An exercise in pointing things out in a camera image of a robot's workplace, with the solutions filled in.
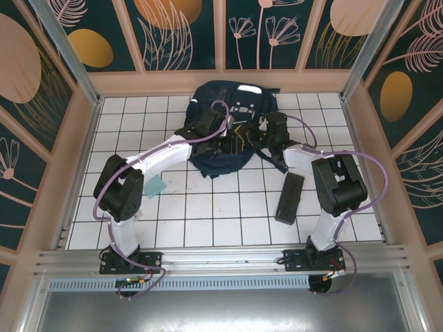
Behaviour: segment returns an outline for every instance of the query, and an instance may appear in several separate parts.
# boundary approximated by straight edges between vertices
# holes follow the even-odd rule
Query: white tile floor
[[[189,96],[107,98],[98,123],[73,217],[67,249],[101,249],[109,244],[107,227],[93,220],[93,189],[102,168],[114,153],[122,157],[149,149],[183,126]],[[354,150],[335,93],[277,95],[284,113],[300,117],[317,135],[319,149]],[[293,140],[311,142],[307,130],[288,121]],[[254,156],[237,173],[211,180],[191,163],[181,163],[161,176],[168,188],[153,199],[143,197],[136,235],[143,248],[269,245],[304,243],[314,230],[320,206],[314,178],[303,175],[296,222],[285,225],[273,216],[284,174]],[[372,210],[352,217],[341,241],[382,241]]]

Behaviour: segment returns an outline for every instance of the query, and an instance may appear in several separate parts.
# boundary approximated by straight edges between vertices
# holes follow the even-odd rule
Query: dark teal wallpaper
[[[0,29],[0,106],[51,151],[71,87],[11,0],[0,2]]]
[[[368,88],[394,147],[443,98],[443,4],[420,3]]]
[[[404,0],[403,6],[401,7],[401,10],[400,10],[399,14],[395,18],[394,23],[390,26],[390,29],[389,29],[388,33],[386,34],[386,36],[385,36],[385,39],[381,43],[380,47],[377,49],[376,53],[374,54],[374,57],[372,58],[372,60],[369,63],[368,67],[366,68],[366,71],[363,74],[363,79],[364,80],[366,80],[366,78],[370,74],[372,68],[375,65],[375,62],[377,62],[378,56],[379,56],[381,50],[383,50],[385,48],[386,44],[389,42],[389,39],[392,36],[392,33],[394,32],[395,28],[398,26],[401,18],[404,15],[404,12],[406,11],[406,9],[408,9],[408,7],[410,5],[410,2],[411,2],[411,0]]]
[[[3,289],[3,285],[6,282],[6,277],[8,276],[9,269],[10,269],[9,265],[0,263],[0,294],[1,290]]]
[[[16,250],[46,163],[0,124],[0,246]]]
[[[350,69],[377,20],[379,0],[326,0],[306,69]]]
[[[135,71],[112,0],[48,3],[88,72]]]
[[[397,166],[426,243],[443,241],[443,118],[397,158]]]
[[[213,0],[125,0],[147,71],[215,69]]]
[[[226,0],[226,69],[294,69],[311,7],[309,0]]]
[[[440,282],[443,286],[443,258],[434,261],[435,269],[437,270],[438,276],[440,277]]]

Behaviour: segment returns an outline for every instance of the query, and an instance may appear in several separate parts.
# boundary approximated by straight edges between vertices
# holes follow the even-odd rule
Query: beige oval
[[[42,79],[39,49],[16,21],[0,13],[0,95],[11,102],[34,98]]]
[[[345,36],[364,36],[371,32],[386,0],[334,0],[331,25]]]

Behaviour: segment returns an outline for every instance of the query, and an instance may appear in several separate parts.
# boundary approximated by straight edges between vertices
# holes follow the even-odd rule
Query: teal sponge
[[[143,191],[146,196],[151,199],[155,195],[160,194],[164,189],[166,189],[166,184],[160,178],[159,175],[154,176],[148,182],[145,183]]]

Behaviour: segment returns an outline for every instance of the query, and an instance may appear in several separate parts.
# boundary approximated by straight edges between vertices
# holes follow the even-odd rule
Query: navy backpack
[[[272,93],[278,89],[265,89],[254,84],[232,81],[210,81],[200,86],[189,103],[186,110],[185,125],[198,120],[203,109],[210,108],[215,100],[223,100],[228,106],[230,114],[234,117],[234,125],[228,131],[229,135],[235,135],[234,130],[242,123],[257,124],[261,116],[277,112],[277,100]],[[226,113],[221,104],[216,104],[214,109]],[[257,152],[260,158],[273,163],[280,171],[286,172],[281,165],[276,164],[270,157],[261,151],[254,151],[246,146],[238,153],[215,153],[207,151],[191,157],[190,162],[199,169],[204,177],[211,178],[229,174],[241,169]]]

